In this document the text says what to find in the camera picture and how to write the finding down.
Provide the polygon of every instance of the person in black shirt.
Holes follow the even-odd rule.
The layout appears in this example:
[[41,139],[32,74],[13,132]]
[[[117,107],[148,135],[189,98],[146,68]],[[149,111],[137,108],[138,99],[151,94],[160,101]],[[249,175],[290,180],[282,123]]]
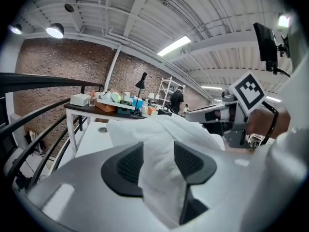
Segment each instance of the person in black shirt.
[[170,97],[170,108],[173,109],[175,114],[182,110],[183,105],[183,87],[179,86],[178,89]]

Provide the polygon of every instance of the brick wall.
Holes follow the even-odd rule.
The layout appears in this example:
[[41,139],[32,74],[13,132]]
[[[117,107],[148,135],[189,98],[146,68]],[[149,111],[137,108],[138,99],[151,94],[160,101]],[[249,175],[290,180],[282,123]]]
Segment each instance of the brick wall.
[[[16,73],[42,74],[104,83],[115,51],[90,42],[77,40],[31,39],[25,40],[16,64]],[[156,94],[162,77],[170,78],[163,70],[139,58],[120,53],[111,76],[111,91],[131,92],[138,95],[135,84],[142,73],[147,72],[145,91],[141,97],[146,98],[150,92]],[[80,87],[51,87],[23,90],[14,93],[15,113],[23,116],[42,106],[70,97],[80,92]],[[190,87],[186,87],[184,101],[190,109],[197,109],[209,104],[209,101]],[[40,133],[65,114],[63,106],[46,112],[26,124],[27,128]],[[66,121],[58,125],[44,142],[47,149],[61,134]]]

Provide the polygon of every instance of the black and white marker tag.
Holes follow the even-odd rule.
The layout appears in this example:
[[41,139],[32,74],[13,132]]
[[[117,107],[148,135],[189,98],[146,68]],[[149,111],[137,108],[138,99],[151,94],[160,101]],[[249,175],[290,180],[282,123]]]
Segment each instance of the black and white marker tag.
[[266,98],[262,85],[251,71],[245,73],[228,90],[236,96],[247,115],[257,108]]

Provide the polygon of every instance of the white ceiling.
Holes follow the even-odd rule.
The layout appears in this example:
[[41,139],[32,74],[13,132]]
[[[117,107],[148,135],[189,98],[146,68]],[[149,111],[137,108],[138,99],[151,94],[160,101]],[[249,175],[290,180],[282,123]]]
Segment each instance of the white ceiling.
[[[74,6],[74,13],[64,4]],[[272,97],[287,80],[265,71],[260,62],[253,23],[272,28],[277,36],[281,0],[29,0],[16,18],[28,38],[46,37],[51,23],[61,23],[65,37],[117,47],[181,77],[209,99],[252,70]],[[192,43],[164,56],[156,55],[176,39],[188,35]],[[290,60],[279,58],[279,68],[291,72]]]

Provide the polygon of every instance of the white towel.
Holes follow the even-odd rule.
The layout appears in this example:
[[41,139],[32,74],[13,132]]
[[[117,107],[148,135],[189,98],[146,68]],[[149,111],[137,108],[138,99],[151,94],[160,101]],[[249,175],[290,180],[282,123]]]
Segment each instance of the white towel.
[[151,116],[107,124],[114,146],[144,142],[144,164],[139,187],[148,208],[168,228],[179,226],[185,197],[185,180],[174,161],[174,141],[224,150],[220,136],[212,136],[198,123],[180,116]]

